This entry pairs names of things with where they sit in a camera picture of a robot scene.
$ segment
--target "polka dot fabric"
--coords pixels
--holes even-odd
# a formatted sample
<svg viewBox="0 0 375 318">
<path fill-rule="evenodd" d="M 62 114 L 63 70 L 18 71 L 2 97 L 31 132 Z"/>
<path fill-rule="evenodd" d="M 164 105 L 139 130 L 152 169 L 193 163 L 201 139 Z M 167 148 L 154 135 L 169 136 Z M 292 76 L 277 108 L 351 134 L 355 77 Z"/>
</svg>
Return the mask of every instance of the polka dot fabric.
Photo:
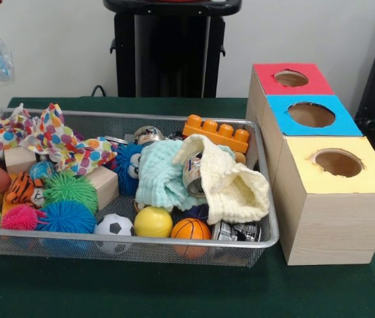
<svg viewBox="0 0 375 318">
<path fill-rule="evenodd" d="M 50 104 L 43 111 L 33 133 L 21 141 L 21 146 L 38 154 L 49 155 L 57 163 L 57 171 L 68 170 L 79 176 L 88 174 L 117 155 L 103 137 L 78 140 L 74 131 L 64 125 L 58 104 Z"/>
<path fill-rule="evenodd" d="M 0 118 L 0 160 L 4 159 L 4 150 L 17 147 L 32 133 L 37 121 L 38 117 L 31 119 L 23 104 L 20 104 L 9 118 Z"/>
</svg>

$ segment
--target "black cable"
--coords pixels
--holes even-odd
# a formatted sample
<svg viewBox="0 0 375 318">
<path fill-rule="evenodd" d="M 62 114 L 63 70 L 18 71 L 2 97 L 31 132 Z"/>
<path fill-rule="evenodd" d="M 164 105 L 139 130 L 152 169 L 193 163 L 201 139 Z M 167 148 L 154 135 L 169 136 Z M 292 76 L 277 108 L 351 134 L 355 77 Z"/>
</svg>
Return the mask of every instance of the black cable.
<svg viewBox="0 0 375 318">
<path fill-rule="evenodd" d="M 97 91 L 98 89 L 101 90 L 101 92 L 102 92 L 102 96 L 104 96 L 104 97 L 107 96 L 107 94 L 106 94 L 104 88 L 103 88 L 102 86 L 100 86 L 100 85 L 96 85 L 95 88 L 94 88 L 93 91 L 92 91 L 92 94 L 90 94 L 90 95 L 91 95 L 92 97 L 95 96 L 96 91 Z"/>
</svg>

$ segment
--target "metal basket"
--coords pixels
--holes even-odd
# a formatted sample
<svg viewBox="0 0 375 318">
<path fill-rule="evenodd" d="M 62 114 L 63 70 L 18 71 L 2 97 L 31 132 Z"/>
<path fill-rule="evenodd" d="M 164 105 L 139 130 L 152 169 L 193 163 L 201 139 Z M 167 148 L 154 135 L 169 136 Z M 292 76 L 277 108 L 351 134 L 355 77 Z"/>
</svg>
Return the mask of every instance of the metal basket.
<svg viewBox="0 0 375 318">
<path fill-rule="evenodd" d="M 41 113 L 40 110 L 35 109 L 29 109 L 29 111 L 32 115 Z M 8 117 L 11 112 L 12 109 L 0 110 L 0 117 Z M 127 137 L 128 134 L 133 134 L 137 128 L 145 125 L 158 127 L 164 135 L 169 135 L 181 131 L 186 121 L 186 117 L 78 111 L 64 111 L 64 118 L 67 126 L 84 136 L 107 135 L 117 138 Z M 253 122 L 244 120 L 215 120 L 218 123 L 228 123 L 235 129 L 246 129 L 250 133 L 246 165 L 249 168 L 259 166 L 261 173 L 268 179 L 262 137 L 257 126 Z M 100 219 L 106 214 L 117 213 L 134 221 L 136 212 L 133 199 L 127 195 L 120 195 L 106 208 L 97 212 L 95 216 Z M 181 216 L 176 213 L 173 213 L 172 217 L 174 222 L 181 219 Z M 274 245 L 279 239 L 278 223 L 271 193 L 270 213 L 258 224 L 262 229 L 260 242 L 178 240 L 0 229 L 0 254 L 251 267 L 264 249 Z M 195 260 L 188 260 L 176 252 L 178 248 L 206 249 L 206 253 Z"/>
</svg>

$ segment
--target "table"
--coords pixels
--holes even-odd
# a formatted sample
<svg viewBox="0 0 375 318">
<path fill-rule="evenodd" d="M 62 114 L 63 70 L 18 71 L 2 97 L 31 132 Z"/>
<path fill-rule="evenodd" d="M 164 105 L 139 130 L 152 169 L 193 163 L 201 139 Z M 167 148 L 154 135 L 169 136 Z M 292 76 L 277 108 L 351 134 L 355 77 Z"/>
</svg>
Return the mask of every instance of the table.
<svg viewBox="0 0 375 318">
<path fill-rule="evenodd" d="M 11 107 L 243 118 L 246 99 L 14 98 Z M 369 265 L 251 268 L 0 256 L 0 317 L 375 317 Z"/>
</svg>

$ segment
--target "stacked wooden boxes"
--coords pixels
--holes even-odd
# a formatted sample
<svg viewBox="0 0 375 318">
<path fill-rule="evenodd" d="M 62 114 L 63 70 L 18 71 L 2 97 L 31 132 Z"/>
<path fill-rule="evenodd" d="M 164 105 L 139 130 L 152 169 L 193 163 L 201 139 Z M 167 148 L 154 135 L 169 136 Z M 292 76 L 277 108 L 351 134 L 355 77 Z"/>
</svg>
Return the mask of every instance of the stacked wooden boxes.
<svg viewBox="0 0 375 318">
<path fill-rule="evenodd" d="M 369 263 L 375 151 L 317 67 L 255 65 L 246 117 L 262 130 L 287 263 Z"/>
</svg>

